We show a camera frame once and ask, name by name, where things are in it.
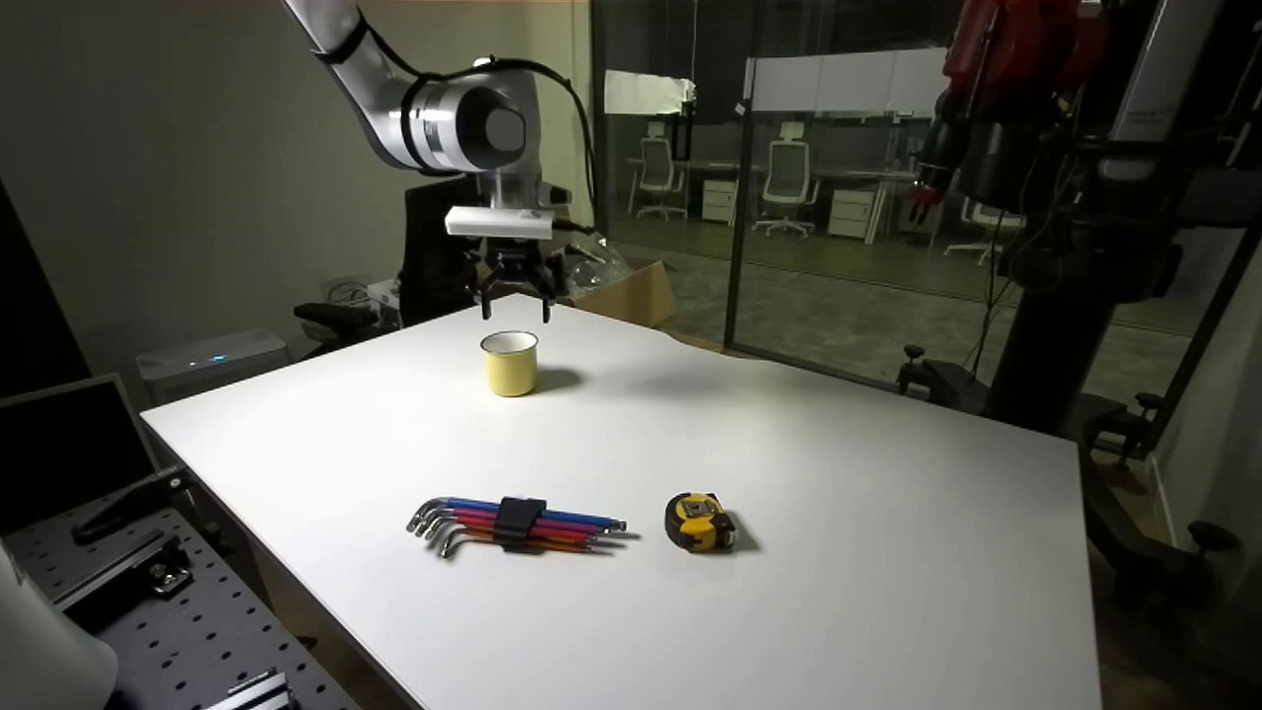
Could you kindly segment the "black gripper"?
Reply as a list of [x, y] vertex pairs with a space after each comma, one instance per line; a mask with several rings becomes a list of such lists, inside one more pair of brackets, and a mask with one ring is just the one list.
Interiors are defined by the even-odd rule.
[[565, 261], [546, 241], [480, 241], [473, 248], [480, 319], [494, 317], [500, 291], [532, 291], [542, 300], [542, 324], [553, 324], [553, 308], [570, 291]]

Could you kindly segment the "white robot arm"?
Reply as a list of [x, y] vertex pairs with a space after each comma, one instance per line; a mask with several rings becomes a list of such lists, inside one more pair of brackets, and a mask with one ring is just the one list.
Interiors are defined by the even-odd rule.
[[478, 61], [462, 70], [409, 69], [358, 0], [286, 0], [311, 56], [339, 83], [377, 153], [428, 178], [473, 178], [478, 203], [450, 205], [442, 230], [473, 241], [465, 286], [478, 308], [500, 291], [565, 297], [558, 205], [542, 170], [542, 65]]

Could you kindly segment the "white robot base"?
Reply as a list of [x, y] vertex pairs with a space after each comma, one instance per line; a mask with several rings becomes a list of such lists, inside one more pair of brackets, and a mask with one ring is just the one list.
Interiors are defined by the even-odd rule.
[[0, 710], [107, 710], [118, 655], [0, 547]]

